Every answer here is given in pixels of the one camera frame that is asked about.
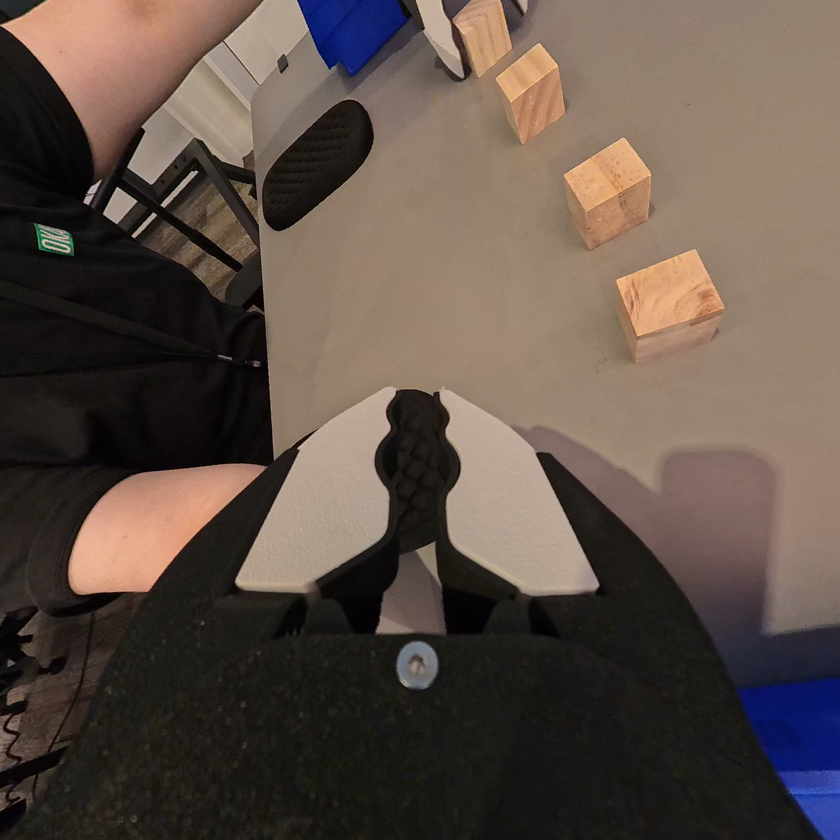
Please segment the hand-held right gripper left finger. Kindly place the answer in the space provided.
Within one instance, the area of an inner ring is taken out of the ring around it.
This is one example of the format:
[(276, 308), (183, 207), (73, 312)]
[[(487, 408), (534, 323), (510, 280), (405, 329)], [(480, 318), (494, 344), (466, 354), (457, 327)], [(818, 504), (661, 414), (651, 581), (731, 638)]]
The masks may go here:
[(387, 386), (299, 445), (235, 578), (240, 591), (335, 601), (356, 633), (375, 633), (399, 565), (385, 463), (395, 398)]

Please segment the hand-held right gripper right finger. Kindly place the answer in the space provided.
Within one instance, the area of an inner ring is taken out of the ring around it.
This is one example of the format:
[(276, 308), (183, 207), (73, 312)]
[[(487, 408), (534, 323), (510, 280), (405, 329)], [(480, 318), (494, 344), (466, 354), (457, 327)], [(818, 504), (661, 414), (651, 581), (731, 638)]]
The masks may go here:
[(434, 559), (448, 634), (480, 634), (501, 602), (593, 595), (600, 583), (536, 450), (450, 390)]

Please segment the light wooden cube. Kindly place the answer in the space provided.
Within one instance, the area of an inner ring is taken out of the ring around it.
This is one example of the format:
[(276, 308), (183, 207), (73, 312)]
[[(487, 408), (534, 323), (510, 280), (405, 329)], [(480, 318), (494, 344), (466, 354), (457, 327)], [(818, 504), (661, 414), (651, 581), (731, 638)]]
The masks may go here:
[(567, 171), (563, 179), (574, 226), (589, 250), (648, 221), (652, 174), (625, 138)]
[(496, 78), (507, 120), (525, 144), (565, 114), (557, 62), (538, 43)]
[(616, 294), (636, 363), (712, 341), (725, 310), (696, 249), (618, 278)]
[(501, 1), (470, 1), (454, 17), (469, 64), (481, 77), (511, 52), (512, 44)]

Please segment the blue plastic bin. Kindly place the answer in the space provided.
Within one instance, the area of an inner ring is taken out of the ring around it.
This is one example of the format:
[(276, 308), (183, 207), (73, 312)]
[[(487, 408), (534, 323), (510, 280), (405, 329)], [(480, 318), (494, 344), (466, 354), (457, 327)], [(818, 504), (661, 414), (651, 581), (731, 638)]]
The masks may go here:
[(822, 837), (838, 839), (839, 678), (738, 693), (788, 791)]
[(395, 56), (422, 24), (416, 1), (298, 1), (318, 55), (353, 77)]

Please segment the person's right forearm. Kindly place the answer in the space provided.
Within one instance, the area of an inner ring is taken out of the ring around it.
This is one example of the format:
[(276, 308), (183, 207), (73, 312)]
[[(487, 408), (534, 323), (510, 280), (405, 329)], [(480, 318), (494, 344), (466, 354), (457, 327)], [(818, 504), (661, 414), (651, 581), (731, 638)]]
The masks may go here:
[(81, 524), (68, 563), (77, 595), (148, 592), (262, 465), (146, 472), (111, 488)]

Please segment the person's left forearm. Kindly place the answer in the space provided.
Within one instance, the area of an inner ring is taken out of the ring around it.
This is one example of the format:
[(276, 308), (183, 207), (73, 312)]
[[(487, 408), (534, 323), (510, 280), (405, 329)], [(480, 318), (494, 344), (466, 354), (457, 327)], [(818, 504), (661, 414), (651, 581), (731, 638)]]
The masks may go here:
[(3, 29), (48, 71), (87, 135), (94, 181), (260, 1), (47, 1)]

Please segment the black zip jacket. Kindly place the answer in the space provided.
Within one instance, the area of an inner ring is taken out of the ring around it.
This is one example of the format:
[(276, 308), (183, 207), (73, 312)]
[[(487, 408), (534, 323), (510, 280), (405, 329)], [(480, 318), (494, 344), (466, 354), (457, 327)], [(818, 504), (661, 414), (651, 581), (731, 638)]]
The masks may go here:
[(2, 33), (2, 281), (198, 355), (2, 297), (2, 614), (63, 616), (82, 523), (127, 478), (273, 459), (266, 323), (216, 299), (83, 198), (88, 139), (46, 68)]

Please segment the black metal table frame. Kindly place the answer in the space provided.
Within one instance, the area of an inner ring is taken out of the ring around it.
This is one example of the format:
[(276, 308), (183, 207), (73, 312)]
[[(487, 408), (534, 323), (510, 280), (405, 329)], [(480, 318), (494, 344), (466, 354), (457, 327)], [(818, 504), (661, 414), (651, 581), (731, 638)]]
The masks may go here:
[[(128, 142), (114, 169), (96, 187), (89, 206), (104, 213), (114, 193), (117, 191), (126, 193), (142, 206), (145, 216), (154, 216), (164, 221), (196, 247), (223, 263), (227, 268), (235, 272), (242, 270), (244, 267), (242, 263), (162, 204), (165, 192), (156, 191), (154, 185), (148, 183), (130, 169), (131, 160), (138, 150), (144, 134), (144, 129), (138, 129), (131, 141)], [(235, 187), (235, 183), (246, 184), (250, 187), (251, 195), (256, 196), (256, 174), (242, 166), (218, 158), (203, 141), (198, 139), (192, 140), (170, 165), (165, 173), (164, 185), (175, 188), (183, 184), (186, 177), (192, 173), (196, 174), (198, 181), (205, 179), (213, 183), (247, 236), (250, 237), (255, 247), (258, 247), (258, 223)]]

